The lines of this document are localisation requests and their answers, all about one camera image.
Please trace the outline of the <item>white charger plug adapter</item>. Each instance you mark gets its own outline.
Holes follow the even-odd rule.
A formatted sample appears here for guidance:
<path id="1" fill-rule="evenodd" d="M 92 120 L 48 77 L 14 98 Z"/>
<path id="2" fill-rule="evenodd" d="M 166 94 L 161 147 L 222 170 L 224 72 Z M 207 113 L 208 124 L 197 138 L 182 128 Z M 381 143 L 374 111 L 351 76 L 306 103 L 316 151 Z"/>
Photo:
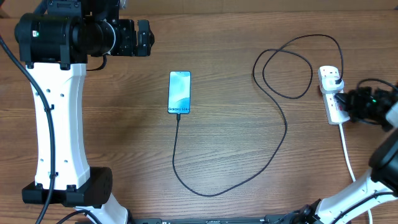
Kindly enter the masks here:
<path id="1" fill-rule="evenodd" d="M 322 77 L 320 80 L 320 90 L 323 94 L 332 94 L 341 91 L 344 88 L 344 82 L 336 83 L 334 78 Z"/>

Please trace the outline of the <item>blue Samsung Galaxy smartphone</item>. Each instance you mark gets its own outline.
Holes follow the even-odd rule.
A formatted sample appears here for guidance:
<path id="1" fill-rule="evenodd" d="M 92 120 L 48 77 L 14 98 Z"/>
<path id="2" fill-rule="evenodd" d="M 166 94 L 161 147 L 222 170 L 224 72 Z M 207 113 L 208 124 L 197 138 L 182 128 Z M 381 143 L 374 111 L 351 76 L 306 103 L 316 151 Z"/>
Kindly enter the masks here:
<path id="1" fill-rule="evenodd" d="M 191 72 L 173 71 L 169 76 L 167 111 L 170 114 L 189 114 L 191 97 Z"/>

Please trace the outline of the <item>white power strip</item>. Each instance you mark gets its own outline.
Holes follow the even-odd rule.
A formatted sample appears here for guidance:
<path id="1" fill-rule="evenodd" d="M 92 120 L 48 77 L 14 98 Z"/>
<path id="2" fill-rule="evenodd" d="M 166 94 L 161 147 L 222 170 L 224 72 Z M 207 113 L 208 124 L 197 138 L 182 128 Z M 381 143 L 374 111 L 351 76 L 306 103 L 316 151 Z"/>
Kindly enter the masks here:
<path id="1" fill-rule="evenodd" d="M 322 77 L 334 78 L 336 81 L 340 79 L 339 71 L 336 67 L 325 65 L 318 69 L 319 83 Z M 343 110 L 343 107 L 335 99 L 335 94 L 323 94 L 326 117 L 328 123 L 332 125 L 345 123 L 349 120 L 349 115 Z"/>

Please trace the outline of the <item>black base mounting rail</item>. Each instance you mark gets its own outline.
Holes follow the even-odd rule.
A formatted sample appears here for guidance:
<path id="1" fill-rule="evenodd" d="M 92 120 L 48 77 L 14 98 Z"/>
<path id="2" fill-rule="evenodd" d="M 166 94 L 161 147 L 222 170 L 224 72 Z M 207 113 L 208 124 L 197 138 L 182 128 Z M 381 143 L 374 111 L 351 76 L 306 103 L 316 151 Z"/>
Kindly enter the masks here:
<path id="1" fill-rule="evenodd" d="M 294 224 L 311 223 L 299 220 L 298 213 L 285 215 L 266 215 L 264 218 L 214 218 L 214 219 L 176 219 L 161 220 L 160 218 L 133 219 L 132 224 Z"/>

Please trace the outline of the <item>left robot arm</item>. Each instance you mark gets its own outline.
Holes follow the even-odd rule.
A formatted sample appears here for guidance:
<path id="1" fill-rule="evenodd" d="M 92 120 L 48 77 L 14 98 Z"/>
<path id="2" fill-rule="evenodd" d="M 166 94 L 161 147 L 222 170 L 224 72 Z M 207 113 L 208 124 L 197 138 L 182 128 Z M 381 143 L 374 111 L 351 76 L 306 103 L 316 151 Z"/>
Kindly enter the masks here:
<path id="1" fill-rule="evenodd" d="M 126 1 L 43 1 L 14 30 L 16 65 L 29 79 L 35 103 L 38 161 L 22 189 L 29 204 L 71 207 L 93 223 L 132 223 L 112 193 L 108 167 L 88 164 L 82 98 L 88 57 L 147 57 L 154 35 L 147 20 L 121 19 Z"/>

